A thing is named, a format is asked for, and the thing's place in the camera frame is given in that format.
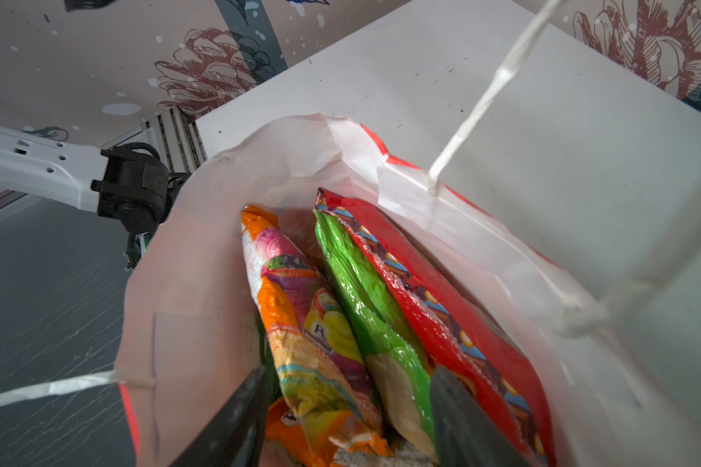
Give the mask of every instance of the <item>scratched gray surface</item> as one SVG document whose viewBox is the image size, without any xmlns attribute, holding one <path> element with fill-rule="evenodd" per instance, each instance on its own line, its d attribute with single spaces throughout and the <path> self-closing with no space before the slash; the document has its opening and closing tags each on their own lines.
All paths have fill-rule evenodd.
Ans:
<svg viewBox="0 0 701 467">
<path fill-rule="evenodd" d="M 112 369 L 122 225 L 24 197 L 0 211 L 0 392 Z M 134 465 L 117 386 L 0 408 L 0 467 Z"/>
</svg>

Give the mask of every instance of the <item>floral print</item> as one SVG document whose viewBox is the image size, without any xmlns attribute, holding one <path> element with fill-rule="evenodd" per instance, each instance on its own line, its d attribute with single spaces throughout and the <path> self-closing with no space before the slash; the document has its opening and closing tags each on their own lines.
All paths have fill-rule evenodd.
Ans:
<svg viewBox="0 0 701 467">
<path fill-rule="evenodd" d="M 164 74 L 159 87 L 173 99 L 159 103 L 162 110 L 178 106 L 202 117 L 276 74 L 259 44 L 235 32 L 192 29 L 182 45 L 174 52 L 175 63 L 156 62 Z"/>
<path fill-rule="evenodd" d="M 626 2 L 605 0 L 594 21 L 579 12 L 573 27 L 587 46 L 701 111 L 701 12 L 694 0 L 674 15 L 656 0 L 638 0 L 636 23 L 626 18 Z"/>
</svg>

